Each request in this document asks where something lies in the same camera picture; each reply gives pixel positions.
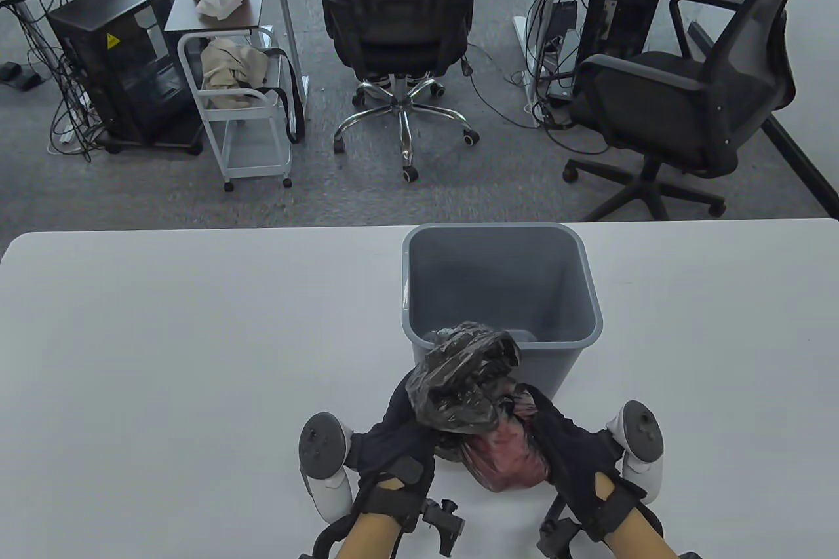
computer case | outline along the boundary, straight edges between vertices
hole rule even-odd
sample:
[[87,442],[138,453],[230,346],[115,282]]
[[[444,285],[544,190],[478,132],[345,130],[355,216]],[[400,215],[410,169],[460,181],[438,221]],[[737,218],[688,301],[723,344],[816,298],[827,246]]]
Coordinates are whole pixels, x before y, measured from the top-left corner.
[[626,59],[644,52],[659,0],[590,0],[577,63],[593,54]]
[[107,134],[109,152],[126,145],[201,152],[201,120],[164,31],[174,0],[74,0],[48,18]]

hand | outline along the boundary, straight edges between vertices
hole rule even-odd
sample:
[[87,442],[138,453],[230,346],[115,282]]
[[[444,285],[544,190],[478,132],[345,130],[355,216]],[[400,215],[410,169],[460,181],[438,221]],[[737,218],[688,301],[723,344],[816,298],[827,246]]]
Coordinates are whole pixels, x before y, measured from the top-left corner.
[[359,472],[359,495],[363,488],[372,484],[385,484],[395,488],[394,474],[389,470],[402,458],[413,459],[421,466],[416,483],[404,483],[402,491],[408,491],[425,499],[434,478],[434,450],[440,441],[440,433],[433,428],[420,425],[408,400],[405,382],[410,372],[402,378],[390,397],[387,411],[378,424],[367,433],[353,434],[353,447],[347,466]]
[[596,510],[612,492],[614,484],[629,488],[638,494],[638,499],[645,496],[644,490],[620,478],[615,469],[614,451],[601,436],[566,419],[537,389],[528,387],[528,390],[539,409],[530,426],[551,466],[549,480],[584,529],[593,523]]

forearm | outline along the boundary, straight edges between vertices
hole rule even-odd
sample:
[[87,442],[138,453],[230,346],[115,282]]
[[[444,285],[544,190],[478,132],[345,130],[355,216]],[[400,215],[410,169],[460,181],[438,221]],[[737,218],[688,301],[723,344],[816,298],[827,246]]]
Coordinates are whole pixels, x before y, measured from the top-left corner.
[[[595,486],[601,500],[608,498],[615,488],[602,473],[597,473]],[[678,559],[638,509],[633,509],[623,524],[606,536],[606,544],[616,559]]]
[[[380,484],[398,488],[395,478]],[[402,527],[389,515],[362,513],[338,551],[338,559],[389,559]]]

wrist strap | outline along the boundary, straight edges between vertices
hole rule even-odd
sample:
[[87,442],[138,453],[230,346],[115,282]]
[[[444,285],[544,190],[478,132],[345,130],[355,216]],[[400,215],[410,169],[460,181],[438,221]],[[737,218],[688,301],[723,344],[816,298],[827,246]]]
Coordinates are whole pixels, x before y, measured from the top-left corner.
[[603,538],[615,532],[632,510],[638,506],[638,494],[628,490],[623,484],[615,486],[606,501],[596,509],[591,520],[585,523],[583,530],[592,541],[603,541]]
[[414,532],[414,527],[416,527],[417,520],[420,519],[423,506],[425,506],[425,496],[416,495],[411,491],[411,487],[419,483],[422,476],[422,463],[410,457],[399,458],[380,478],[370,482],[379,482],[387,477],[398,478],[402,481],[404,487],[398,490],[387,490],[374,485],[368,492],[365,492],[366,495],[359,504],[359,512],[389,515],[402,526],[403,532]]
[[424,504],[425,500],[413,493],[373,487],[368,499],[361,505],[361,512],[389,515],[402,526],[404,532],[412,533]]

gray trash bin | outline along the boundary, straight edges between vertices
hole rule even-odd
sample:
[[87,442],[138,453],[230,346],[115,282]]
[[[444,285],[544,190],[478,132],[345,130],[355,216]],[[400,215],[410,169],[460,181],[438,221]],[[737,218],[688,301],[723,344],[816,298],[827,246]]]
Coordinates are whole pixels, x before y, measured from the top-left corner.
[[552,397],[600,336],[582,240],[557,223],[429,224],[402,244],[402,327],[419,362],[430,332],[464,320],[506,329],[522,350],[516,379]]

